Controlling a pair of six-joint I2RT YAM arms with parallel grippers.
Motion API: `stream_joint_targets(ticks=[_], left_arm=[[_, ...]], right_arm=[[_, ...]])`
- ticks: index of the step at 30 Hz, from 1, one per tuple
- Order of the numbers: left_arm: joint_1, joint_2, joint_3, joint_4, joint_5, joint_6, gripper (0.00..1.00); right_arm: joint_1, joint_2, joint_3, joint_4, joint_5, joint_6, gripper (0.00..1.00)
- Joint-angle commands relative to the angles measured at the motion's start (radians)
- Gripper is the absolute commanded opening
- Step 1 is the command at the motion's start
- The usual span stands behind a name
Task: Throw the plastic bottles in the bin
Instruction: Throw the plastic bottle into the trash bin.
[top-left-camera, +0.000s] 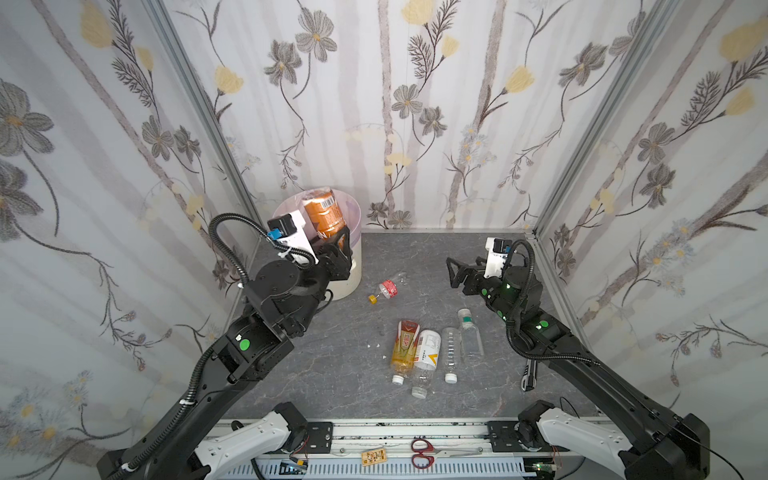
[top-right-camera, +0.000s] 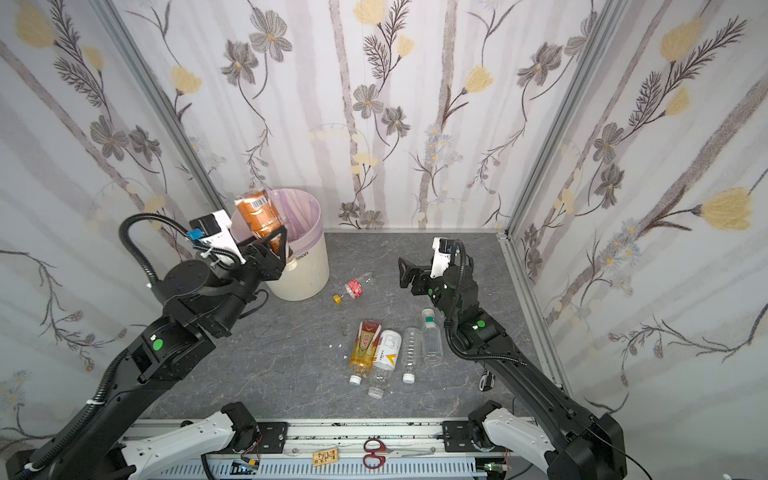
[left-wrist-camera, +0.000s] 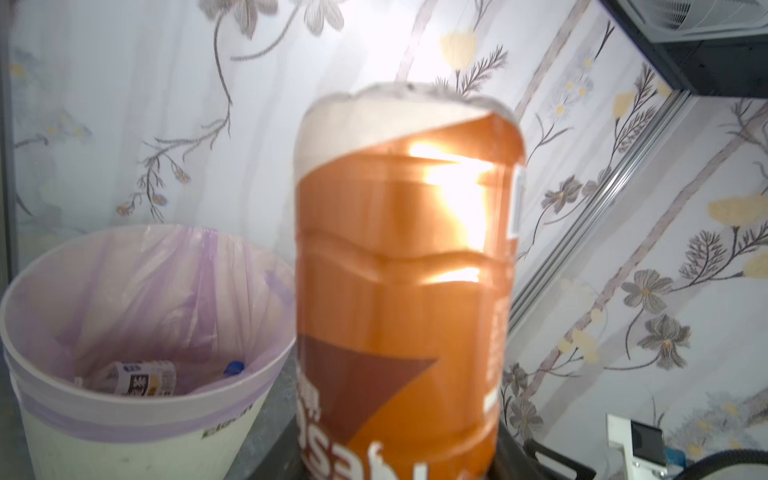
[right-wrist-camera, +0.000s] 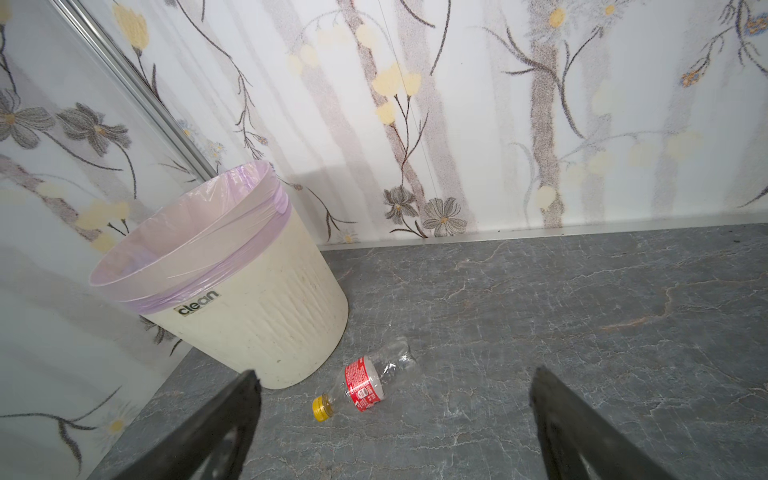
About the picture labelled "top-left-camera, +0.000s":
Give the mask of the brown coffee bottle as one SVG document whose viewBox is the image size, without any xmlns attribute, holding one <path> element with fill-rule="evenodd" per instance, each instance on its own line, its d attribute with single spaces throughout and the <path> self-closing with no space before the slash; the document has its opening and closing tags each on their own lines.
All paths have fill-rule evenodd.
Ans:
<svg viewBox="0 0 768 480">
<path fill-rule="evenodd" d="M 302 204 L 320 238 L 330 239 L 346 226 L 342 210 L 331 188 L 305 191 Z"/>
</svg>

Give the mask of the small bottle yellow cap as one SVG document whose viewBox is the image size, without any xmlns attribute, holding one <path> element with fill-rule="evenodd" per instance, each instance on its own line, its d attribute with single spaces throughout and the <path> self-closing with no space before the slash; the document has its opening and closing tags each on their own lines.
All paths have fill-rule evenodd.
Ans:
<svg viewBox="0 0 768 480">
<path fill-rule="evenodd" d="M 377 285 L 376 290 L 368 296 L 369 303 L 375 305 L 382 300 L 392 299 L 397 296 L 407 284 L 407 280 L 407 274 L 405 272 L 399 272 L 380 282 Z"/>
</svg>

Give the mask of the clear bottle green band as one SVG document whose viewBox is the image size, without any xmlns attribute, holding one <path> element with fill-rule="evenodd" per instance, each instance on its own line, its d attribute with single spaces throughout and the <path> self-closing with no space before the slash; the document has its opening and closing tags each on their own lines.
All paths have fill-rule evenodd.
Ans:
<svg viewBox="0 0 768 480">
<path fill-rule="evenodd" d="M 480 330 L 473 320 L 471 311 L 462 308 L 457 312 L 460 321 L 462 355 L 466 362 L 479 361 L 484 356 Z"/>
</svg>

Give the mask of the clear ribbed bottle white cap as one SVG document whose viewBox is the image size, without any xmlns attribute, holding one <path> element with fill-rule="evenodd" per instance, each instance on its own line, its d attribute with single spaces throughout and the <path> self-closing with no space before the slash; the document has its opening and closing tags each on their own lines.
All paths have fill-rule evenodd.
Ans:
<svg viewBox="0 0 768 480">
<path fill-rule="evenodd" d="M 458 365 L 460 360 L 461 336 L 457 328 L 446 327 L 441 332 L 441 362 L 444 381 L 447 384 L 458 383 Z"/>
</svg>

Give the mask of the yellow tea bottle red label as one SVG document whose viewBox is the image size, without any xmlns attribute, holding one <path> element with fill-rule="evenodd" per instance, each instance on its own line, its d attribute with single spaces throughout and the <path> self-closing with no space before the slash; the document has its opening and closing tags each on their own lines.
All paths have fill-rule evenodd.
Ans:
<svg viewBox="0 0 768 480">
<path fill-rule="evenodd" d="M 416 342 L 420 333 L 420 325 L 411 320 L 401 320 L 395 337 L 390 365 L 392 367 L 392 383 L 402 385 L 413 368 Z"/>
</svg>

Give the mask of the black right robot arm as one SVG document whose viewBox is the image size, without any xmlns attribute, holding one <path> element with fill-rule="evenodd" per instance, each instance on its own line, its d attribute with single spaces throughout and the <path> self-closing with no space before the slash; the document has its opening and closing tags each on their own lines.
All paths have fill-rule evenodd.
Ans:
<svg viewBox="0 0 768 480">
<path fill-rule="evenodd" d="M 544 286 L 536 278 L 535 252 L 528 241 L 492 238 L 487 250 L 487 257 L 474 264 L 446 260 L 451 287 L 480 296 L 503 321 L 516 354 L 567 380 L 613 424 L 601 427 L 539 400 L 518 416 L 520 443 L 528 449 L 563 447 L 623 479 L 707 478 L 708 426 L 640 392 L 541 308 Z"/>
</svg>

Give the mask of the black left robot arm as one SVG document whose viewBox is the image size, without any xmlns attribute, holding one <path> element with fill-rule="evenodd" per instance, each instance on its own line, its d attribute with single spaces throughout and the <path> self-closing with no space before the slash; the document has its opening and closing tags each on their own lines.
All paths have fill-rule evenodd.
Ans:
<svg viewBox="0 0 768 480">
<path fill-rule="evenodd" d="M 264 237 L 279 255 L 249 276 L 223 242 L 219 226 L 239 221 Z M 166 415 L 128 449 L 107 452 L 97 463 L 103 479 L 218 479 L 263 453 L 291 452 L 307 436 L 305 417 L 290 402 L 263 419 L 227 435 L 210 438 L 223 415 L 294 348 L 313 316 L 331 302 L 329 284 L 349 277 L 348 227 L 317 248 L 297 248 L 272 237 L 285 225 L 278 217 L 262 226 L 236 213 L 214 217 L 209 235 L 240 275 L 245 306 L 241 316 L 195 364 L 188 387 Z"/>
</svg>

